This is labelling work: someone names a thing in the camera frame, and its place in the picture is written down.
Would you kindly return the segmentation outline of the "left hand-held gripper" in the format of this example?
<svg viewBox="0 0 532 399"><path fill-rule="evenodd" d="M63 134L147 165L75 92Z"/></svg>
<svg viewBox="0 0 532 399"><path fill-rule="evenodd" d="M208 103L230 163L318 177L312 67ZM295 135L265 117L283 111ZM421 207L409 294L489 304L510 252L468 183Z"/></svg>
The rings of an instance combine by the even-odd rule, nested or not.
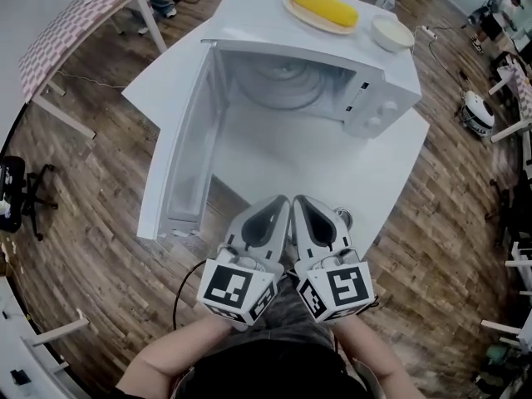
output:
<svg viewBox="0 0 532 399"><path fill-rule="evenodd" d="M252 326L273 301L284 267L291 204L284 195L262 199L238 214L215 259L204 265L197 300L235 326Z"/></svg>

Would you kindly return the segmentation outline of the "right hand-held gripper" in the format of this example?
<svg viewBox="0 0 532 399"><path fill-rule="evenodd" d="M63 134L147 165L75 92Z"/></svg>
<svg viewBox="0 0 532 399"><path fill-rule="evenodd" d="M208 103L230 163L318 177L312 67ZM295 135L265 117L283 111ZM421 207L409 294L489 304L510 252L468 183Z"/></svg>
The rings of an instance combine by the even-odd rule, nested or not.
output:
<svg viewBox="0 0 532 399"><path fill-rule="evenodd" d="M360 313L373 304L367 262L360 260L344 219L323 202L297 195L292 204L297 292L317 323Z"/></svg>

